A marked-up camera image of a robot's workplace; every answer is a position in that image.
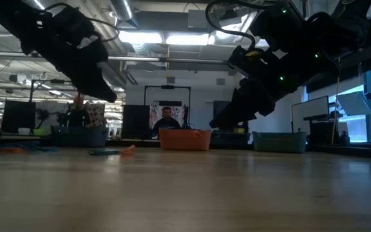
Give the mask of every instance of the orange object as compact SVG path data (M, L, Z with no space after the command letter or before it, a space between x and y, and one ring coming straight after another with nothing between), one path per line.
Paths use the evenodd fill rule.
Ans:
M1 148L0 154L24 154L26 153L25 149L22 148Z
M163 150L208 151L211 130L166 130L160 129L160 144Z
M134 145L131 145L128 148L121 150L120 154L121 155L134 155L135 148L136 147Z

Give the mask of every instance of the orange basket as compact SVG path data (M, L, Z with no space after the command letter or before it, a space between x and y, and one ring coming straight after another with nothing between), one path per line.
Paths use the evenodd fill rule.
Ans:
M208 151L211 130L167 130L160 129L160 144L163 150Z

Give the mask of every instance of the whiteboard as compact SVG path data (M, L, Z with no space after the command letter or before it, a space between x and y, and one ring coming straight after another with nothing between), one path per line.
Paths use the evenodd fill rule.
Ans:
M309 121L304 121L304 118L323 114L328 115L328 96L294 104L291 106L291 113L293 132L297 132L298 128L300 128L301 131L307 132L307 135L310 135Z

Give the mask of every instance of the glass window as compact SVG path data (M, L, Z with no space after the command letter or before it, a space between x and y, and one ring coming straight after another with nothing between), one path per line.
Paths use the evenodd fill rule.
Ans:
M347 91L339 93L339 95L354 93L354 92L362 92L364 90L364 86L357 86L355 88L351 88ZM330 96L328 98L329 103L333 103L336 101L336 96ZM330 107L330 112L335 110L335 107ZM348 136L350 137L351 142L367 142L367 127L366 127L366 115L355 115L355 116L347 116L346 112L342 109L341 105L339 104L338 112L343 114L343 117L339 119L339 122L346 122L347 129L348 129Z

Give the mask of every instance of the man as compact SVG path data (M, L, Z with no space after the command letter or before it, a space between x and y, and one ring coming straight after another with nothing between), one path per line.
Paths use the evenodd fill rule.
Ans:
M158 129L181 129L180 123L171 117L171 108L162 108L162 119L158 120L153 128L153 136L158 135Z

